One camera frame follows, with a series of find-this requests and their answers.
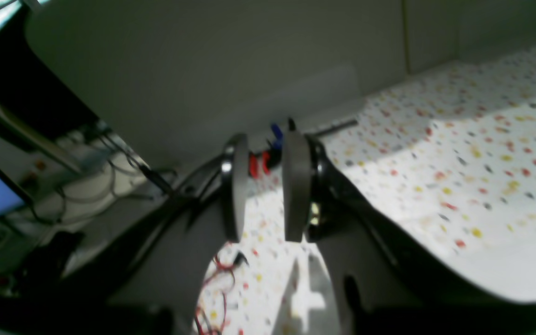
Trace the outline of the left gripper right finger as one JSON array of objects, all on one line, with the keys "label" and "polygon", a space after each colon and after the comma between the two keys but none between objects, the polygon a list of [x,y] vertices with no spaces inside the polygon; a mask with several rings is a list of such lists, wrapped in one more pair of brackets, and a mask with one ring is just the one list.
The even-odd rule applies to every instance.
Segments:
[{"label": "left gripper right finger", "polygon": [[281,164],[285,239],[314,242],[341,335],[536,335],[536,302],[485,290],[385,214],[311,140],[311,161]]}]

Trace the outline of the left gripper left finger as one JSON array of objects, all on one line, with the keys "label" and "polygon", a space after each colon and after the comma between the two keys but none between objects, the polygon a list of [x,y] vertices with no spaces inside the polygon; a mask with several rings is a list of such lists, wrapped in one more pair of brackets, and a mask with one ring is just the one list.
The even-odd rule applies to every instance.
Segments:
[{"label": "left gripper left finger", "polygon": [[248,138],[221,155],[65,282],[56,335],[185,335],[211,259],[244,229]]}]

